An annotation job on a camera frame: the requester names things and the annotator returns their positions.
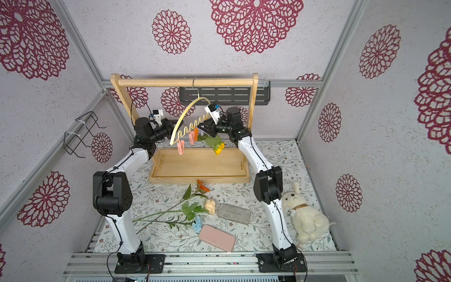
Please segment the yellow sunflower with stem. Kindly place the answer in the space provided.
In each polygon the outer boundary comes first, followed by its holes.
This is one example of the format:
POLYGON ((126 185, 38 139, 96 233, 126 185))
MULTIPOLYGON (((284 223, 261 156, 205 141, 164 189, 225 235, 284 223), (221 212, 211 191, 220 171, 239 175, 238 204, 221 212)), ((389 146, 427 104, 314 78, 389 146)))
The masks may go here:
POLYGON ((197 136, 198 141, 204 142, 208 147, 211 147, 216 155, 221 154, 223 149, 225 148, 225 143, 223 142, 222 138, 220 136, 211 137, 208 134, 201 135, 199 134, 197 136))

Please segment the orange flower with stem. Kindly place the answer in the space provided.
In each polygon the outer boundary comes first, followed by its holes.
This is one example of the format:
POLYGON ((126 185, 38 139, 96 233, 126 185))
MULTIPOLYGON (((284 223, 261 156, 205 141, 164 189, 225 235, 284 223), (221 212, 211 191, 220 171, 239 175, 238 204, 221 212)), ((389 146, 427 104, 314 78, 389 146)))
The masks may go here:
MULTIPOLYGON (((170 208, 167 208, 166 210, 174 208, 175 206, 177 206, 176 209, 178 209, 179 207, 182 206, 184 201, 188 201, 190 204, 199 203, 199 202, 196 202, 196 200, 199 200, 199 199, 204 200, 205 198, 208 198, 207 194, 209 192, 211 192, 211 190, 209 188, 207 188, 200 180, 197 180, 194 187, 192 184, 189 184, 188 188, 185 190, 184 194, 182 195, 182 198, 180 200, 177 200, 173 206, 171 206, 170 208)), ((180 217, 181 220, 186 218, 185 215, 183 215, 182 213, 174 213, 171 215, 166 214, 163 216, 158 216, 156 220, 151 219, 148 221, 143 221, 144 226, 141 227, 137 231, 137 234, 139 234, 142 231, 144 231, 145 229, 147 229, 153 223, 164 223, 165 224, 165 221, 170 220, 172 217, 175 217, 175 218, 180 217)))

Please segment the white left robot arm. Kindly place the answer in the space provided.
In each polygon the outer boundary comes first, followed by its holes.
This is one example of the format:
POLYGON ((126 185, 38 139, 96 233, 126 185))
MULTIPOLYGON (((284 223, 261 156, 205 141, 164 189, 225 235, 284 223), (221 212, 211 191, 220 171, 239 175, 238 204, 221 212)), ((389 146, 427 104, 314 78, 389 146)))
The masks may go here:
POLYGON ((128 177, 153 157, 158 142, 171 137, 176 123, 167 118, 160 122, 147 117, 137 119, 136 135, 128 154, 110 169, 93 176, 93 206, 111 226, 120 259, 137 262, 143 253, 142 242, 132 223, 133 195, 128 177))

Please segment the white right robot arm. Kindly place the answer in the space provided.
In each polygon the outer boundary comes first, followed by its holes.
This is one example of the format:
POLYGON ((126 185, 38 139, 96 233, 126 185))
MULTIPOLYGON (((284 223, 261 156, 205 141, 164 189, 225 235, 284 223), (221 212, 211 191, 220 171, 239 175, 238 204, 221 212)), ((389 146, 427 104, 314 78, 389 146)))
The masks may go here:
POLYGON ((298 259, 298 250, 291 240, 283 216, 282 168, 271 164, 259 150, 251 130, 243 124, 237 107, 228 108, 222 113, 219 106, 210 105, 205 107, 205 111, 210 117, 197 127, 211 137, 219 133, 227 134, 256 173, 254 194, 259 202, 264 203, 272 232, 273 263, 281 270, 298 259))

